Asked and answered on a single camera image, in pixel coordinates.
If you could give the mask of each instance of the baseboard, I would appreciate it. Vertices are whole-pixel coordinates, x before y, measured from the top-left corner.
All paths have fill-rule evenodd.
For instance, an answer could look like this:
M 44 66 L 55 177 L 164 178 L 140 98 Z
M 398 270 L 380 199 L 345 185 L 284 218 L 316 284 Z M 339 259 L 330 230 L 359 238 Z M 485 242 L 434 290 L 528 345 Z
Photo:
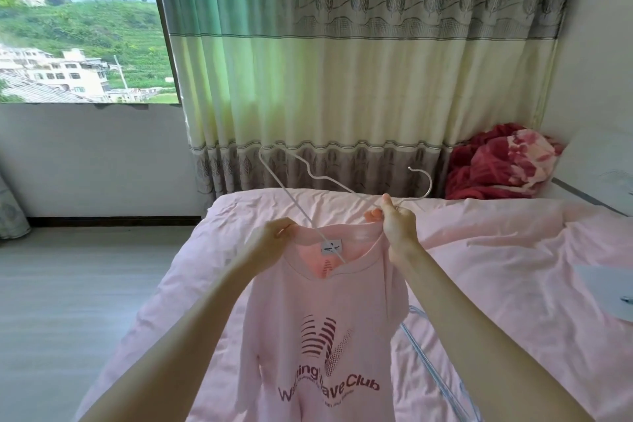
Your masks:
M 158 227 L 195 226 L 202 217 L 151 216 L 151 217 L 29 217 L 32 227 Z

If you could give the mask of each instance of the pink comforter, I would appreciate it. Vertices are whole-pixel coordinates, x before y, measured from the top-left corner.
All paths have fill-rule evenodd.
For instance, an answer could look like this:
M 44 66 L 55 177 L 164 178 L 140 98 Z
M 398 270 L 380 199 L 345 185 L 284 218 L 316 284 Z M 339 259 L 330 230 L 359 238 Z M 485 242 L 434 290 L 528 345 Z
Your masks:
M 362 223 L 352 194 L 291 190 L 319 225 Z M 574 264 L 633 268 L 633 220 L 552 200 L 405 202 L 418 235 L 442 268 L 497 325 L 540 362 L 599 421 L 633 420 L 633 324 L 603 313 Z M 225 195 L 173 260 L 156 293 L 81 403 L 77 417 L 194 303 L 261 222 L 308 225 L 280 189 Z M 236 304 L 194 403 L 190 422 L 242 418 L 235 400 L 247 289 Z M 409 293 L 411 304 L 419 306 Z M 428 321 L 405 321 L 452 390 L 459 379 Z M 401 331 L 392 340 L 398 421 L 455 416 Z

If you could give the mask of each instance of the hand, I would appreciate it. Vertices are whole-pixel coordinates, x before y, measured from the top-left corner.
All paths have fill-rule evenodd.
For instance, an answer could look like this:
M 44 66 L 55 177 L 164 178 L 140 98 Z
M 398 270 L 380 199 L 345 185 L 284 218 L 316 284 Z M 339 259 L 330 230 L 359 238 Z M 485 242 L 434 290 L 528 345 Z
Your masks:
M 296 222 L 286 217 L 257 227 L 237 254 L 234 263 L 248 268 L 253 277 L 273 266 L 290 242 L 291 227 L 294 225 Z
M 396 265 L 405 263 L 412 250 L 421 249 L 415 229 L 415 214 L 403 207 L 394 207 L 391 197 L 384 194 L 380 200 L 381 209 L 365 212 L 367 222 L 378 222 L 384 219 L 383 229 L 389 241 L 389 259 Z

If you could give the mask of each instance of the curtain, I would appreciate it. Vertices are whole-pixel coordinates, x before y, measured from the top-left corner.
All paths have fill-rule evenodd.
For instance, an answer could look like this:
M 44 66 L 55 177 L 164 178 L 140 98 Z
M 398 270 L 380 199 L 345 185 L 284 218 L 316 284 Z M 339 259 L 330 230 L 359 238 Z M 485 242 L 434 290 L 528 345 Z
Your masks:
M 162 0 L 199 190 L 442 186 L 452 147 L 538 127 L 566 0 Z
M 22 237 L 30 230 L 24 212 L 0 175 L 0 239 Z

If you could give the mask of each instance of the green hillside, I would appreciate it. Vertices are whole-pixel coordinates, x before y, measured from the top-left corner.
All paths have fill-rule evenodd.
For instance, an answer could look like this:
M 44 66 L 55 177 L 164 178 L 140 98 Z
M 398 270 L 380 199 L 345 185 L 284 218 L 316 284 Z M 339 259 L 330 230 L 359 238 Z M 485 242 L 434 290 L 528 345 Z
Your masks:
M 30 46 L 61 57 L 61 50 L 79 47 L 88 57 L 111 64 L 114 55 L 130 87 L 174 87 L 156 4 L 93 0 L 58 7 L 0 7 L 0 43 Z M 108 72 L 112 88 L 123 83 Z

